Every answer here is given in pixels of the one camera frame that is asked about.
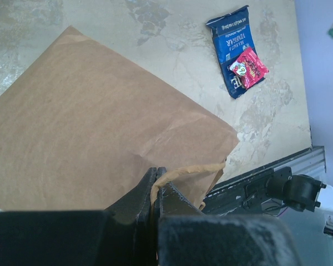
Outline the blue chips bag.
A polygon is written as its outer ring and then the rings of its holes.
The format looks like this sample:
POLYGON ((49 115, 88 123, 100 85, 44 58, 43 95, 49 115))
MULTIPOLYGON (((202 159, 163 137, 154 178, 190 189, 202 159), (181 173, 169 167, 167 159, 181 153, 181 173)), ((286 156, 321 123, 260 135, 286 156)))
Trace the blue chips bag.
POLYGON ((242 86, 240 78, 230 70, 230 66, 247 48, 256 51, 251 35, 248 7, 245 5, 205 24, 211 31, 221 74, 233 99, 242 96, 246 89, 242 86))

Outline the brown paper bag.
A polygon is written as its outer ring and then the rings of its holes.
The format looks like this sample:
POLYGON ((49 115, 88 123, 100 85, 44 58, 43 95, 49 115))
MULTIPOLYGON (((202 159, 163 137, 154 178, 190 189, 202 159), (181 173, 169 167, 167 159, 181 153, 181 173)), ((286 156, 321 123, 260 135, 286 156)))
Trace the brown paper bag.
POLYGON ((151 167, 199 206, 238 144, 222 119, 68 27, 0 96, 0 209, 101 209, 151 167))

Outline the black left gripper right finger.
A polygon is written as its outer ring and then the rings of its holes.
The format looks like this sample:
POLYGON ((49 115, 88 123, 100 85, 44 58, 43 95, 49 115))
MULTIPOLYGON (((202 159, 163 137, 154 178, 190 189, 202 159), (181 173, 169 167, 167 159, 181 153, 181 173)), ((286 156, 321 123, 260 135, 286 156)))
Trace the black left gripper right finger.
POLYGON ((165 174, 165 168, 158 169, 158 265, 296 265, 296 248, 277 218, 205 214, 165 174))

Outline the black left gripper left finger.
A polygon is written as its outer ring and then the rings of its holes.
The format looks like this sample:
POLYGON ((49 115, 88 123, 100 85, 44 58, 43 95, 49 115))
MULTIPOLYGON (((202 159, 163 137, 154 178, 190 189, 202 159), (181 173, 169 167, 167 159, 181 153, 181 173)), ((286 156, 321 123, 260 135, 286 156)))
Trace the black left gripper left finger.
POLYGON ((0 265, 156 265, 150 168, 106 209, 0 212, 0 265))

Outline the red snack packet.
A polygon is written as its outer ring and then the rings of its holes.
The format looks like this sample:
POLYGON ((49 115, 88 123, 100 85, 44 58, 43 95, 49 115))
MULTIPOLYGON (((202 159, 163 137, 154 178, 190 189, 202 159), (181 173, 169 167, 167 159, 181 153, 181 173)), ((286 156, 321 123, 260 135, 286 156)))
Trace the red snack packet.
POLYGON ((244 89, 248 90, 261 81, 269 72, 251 47, 245 49, 232 63, 230 70, 240 78, 244 89))

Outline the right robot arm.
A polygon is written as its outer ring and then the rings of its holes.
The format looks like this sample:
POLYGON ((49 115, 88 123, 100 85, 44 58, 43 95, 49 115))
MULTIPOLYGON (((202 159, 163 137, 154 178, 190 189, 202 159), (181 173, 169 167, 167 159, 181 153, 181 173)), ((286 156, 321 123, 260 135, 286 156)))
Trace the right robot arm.
POLYGON ((320 211, 333 217, 333 187, 307 175, 271 177, 266 194, 295 211, 320 211))

